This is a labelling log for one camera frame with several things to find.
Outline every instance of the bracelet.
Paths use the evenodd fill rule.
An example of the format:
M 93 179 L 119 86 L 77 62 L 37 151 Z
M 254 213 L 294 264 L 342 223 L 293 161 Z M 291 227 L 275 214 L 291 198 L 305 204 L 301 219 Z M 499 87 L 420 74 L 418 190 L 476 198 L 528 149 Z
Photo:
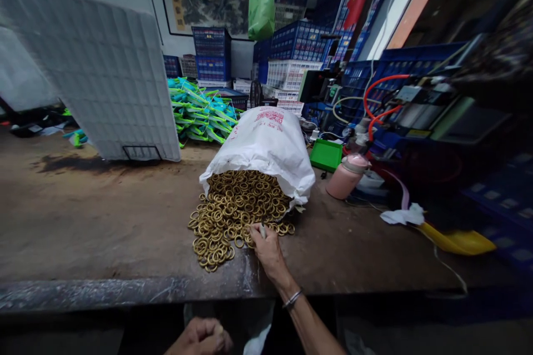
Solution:
M 288 308 L 288 309 L 291 309 L 294 305 L 294 303 L 296 302 L 296 300 L 298 299 L 298 297 L 300 296 L 302 292 L 302 289 L 300 289 L 300 291 L 297 291 L 295 295 L 293 295 L 290 300 L 288 300 L 284 306 L 282 306 L 281 308 L 282 309 L 285 309 L 285 308 Z

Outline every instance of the green plastic bag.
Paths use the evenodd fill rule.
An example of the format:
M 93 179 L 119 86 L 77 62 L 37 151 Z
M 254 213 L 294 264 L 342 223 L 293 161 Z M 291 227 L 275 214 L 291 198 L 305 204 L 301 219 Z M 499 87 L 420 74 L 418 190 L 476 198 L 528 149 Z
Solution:
M 276 17 L 275 0 L 249 0 L 248 38 L 264 40 L 274 33 Z

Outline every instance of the green bundle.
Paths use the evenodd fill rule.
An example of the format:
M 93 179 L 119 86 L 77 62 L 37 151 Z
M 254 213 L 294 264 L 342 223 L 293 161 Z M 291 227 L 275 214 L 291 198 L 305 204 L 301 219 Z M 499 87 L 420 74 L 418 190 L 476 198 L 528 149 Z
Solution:
M 217 90 L 202 92 L 185 78 L 168 79 L 168 87 L 180 147 L 188 139 L 224 144 L 242 112 L 231 99 L 222 98 Z

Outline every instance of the pink thermos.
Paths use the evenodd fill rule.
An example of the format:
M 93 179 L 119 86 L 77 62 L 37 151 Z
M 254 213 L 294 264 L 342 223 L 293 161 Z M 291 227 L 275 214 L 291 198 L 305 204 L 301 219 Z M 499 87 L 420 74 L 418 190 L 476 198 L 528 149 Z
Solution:
M 346 199 L 369 167 L 370 163 L 364 155 L 348 154 L 335 170 L 326 186 L 326 191 L 336 199 Z

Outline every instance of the person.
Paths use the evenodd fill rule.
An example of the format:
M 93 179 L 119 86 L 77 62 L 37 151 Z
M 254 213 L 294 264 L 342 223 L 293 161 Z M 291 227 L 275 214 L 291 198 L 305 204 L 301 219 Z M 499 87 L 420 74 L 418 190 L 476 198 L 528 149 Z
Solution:
M 250 226 L 250 235 L 255 243 L 255 254 L 263 265 L 266 275 L 274 284 L 287 307 L 294 327 L 307 355 L 345 354 L 344 349 L 333 337 L 301 288 L 292 277 L 279 246 L 278 235 L 265 227 L 266 238 L 260 233 L 261 224 Z M 165 355 L 211 355 L 231 349 L 232 340 L 216 319 L 193 319 L 185 331 Z

